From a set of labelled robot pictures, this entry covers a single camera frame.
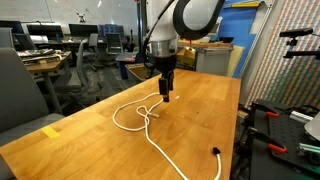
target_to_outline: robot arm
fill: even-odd
[[[206,36],[216,24],[219,13],[225,0],[216,2],[213,14],[206,26],[199,30],[188,28],[184,22],[183,14],[190,0],[149,0],[147,4],[148,25],[153,25],[145,38],[141,54],[145,67],[157,69],[162,73],[159,79],[159,92],[164,102],[169,102],[169,91],[173,90],[174,69],[176,67],[176,53],[178,50],[178,36],[189,40],[197,40]],[[192,3],[203,3],[193,0]]]

